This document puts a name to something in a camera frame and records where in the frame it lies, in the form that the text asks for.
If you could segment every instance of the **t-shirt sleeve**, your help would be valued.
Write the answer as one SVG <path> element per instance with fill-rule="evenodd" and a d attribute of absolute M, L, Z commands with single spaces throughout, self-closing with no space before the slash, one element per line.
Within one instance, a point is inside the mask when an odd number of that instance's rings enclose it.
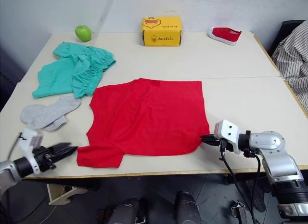
<path fill-rule="evenodd" d="M 77 164 L 94 168 L 118 168 L 124 153 L 119 148 L 90 145 L 77 149 Z"/>

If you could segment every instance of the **red t-shirt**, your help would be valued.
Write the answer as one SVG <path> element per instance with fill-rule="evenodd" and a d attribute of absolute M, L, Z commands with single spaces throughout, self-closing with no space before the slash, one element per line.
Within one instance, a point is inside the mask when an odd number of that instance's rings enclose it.
<path fill-rule="evenodd" d="M 77 149 L 79 166 L 119 167 L 124 154 L 185 154 L 209 134 L 200 81 L 136 79 L 104 86 L 90 107 L 90 145 Z"/>

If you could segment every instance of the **white table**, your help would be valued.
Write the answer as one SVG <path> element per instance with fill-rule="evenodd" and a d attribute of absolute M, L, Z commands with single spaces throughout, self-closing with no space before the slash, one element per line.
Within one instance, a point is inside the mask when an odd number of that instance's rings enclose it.
<path fill-rule="evenodd" d="M 273 130 L 286 139 L 288 152 L 301 169 L 308 169 L 306 135 L 308 119 L 279 72 L 256 42 L 253 34 L 242 33 L 236 46 L 210 39 L 204 33 L 185 33 L 179 47 L 144 47 L 138 34 L 100 34 L 86 43 L 105 48 L 117 63 L 103 76 L 99 86 L 118 84 L 137 78 L 161 80 L 201 80 L 205 109 L 211 132 L 216 122 L 228 119 L 242 131 Z M 59 95 L 34 99 L 38 86 L 37 72 L 55 61 L 52 51 L 62 41 L 78 42 L 74 35 L 53 35 L 42 49 L 25 77 L 16 86 L 0 114 L 0 159 L 4 160 L 16 135 L 26 127 L 20 119 L 22 109 L 31 104 L 49 105 Z M 58 142 L 88 145 L 86 132 L 93 122 L 89 107 L 91 97 L 82 98 L 81 106 L 66 115 L 68 123 L 55 132 L 45 132 L 42 144 Z M 216 147 L 201 145 L 196 151 L 181 156 L 125 155 L 118 169 L 79 167 L 77 153 L 56 163 L 57 169 L 46 171 L 40 178 L 104 177 L 226 172 L 218 160 Z M 12 159 L 21 157 L 16 149 Z M 227 154 L 235 171 L 255 171 L 253 159 Z"/>

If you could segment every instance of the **printed logo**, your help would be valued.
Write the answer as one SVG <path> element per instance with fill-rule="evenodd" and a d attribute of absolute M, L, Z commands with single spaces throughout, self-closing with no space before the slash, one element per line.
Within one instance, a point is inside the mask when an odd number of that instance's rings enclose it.
<path fill-rule="evenodd" d="M 152 41 L 152 42 L 156 42 L 156 41 L 157 41 L 157 37 L 156 37 L 155 35 L 153 35 L 153 36 L 151 37 L 151 41 Z"/>
<path fill-rule="evenodd" d="M 160 21 L 160 19 L 148 17 L 142 21 L 142 25 L 148 28 L 153 28 L 154 26 L 158 26 L 159 24 L 161 24 L 161 22 L 162 21 Z"/>

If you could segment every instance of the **white shoe sole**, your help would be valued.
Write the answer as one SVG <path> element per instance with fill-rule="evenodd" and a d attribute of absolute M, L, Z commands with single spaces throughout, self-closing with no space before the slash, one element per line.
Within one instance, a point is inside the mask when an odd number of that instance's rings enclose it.
<path fill-rule="evenodd" d="M 217 37 L 217 36 L 215 36 L 215 35 L 213 35 L 213 29 L 214 29 L 214 27 L 212 27 L 212 28 L 210 28 L 209 30 L 208 30 L 208 36 L 210 37 L 210 38 L 212 38 L 212 39 L 214 39 L 214 40 L 217 40 L 217 41 L 220 41 L 220 42 L 224 42 L 224 43 L 226 43 L 226 44 L 228 44 L 228 45 L 231 45 L 231 46 L 234 46 L 236 43 L 237 43 L 237 41 L 236 42 L 231 42 L 231 41 L 229 41 L 229 40 L 225 40 L 225 39 L 223 39 L 223 38 L 220 38 L 220 37 Z"/>

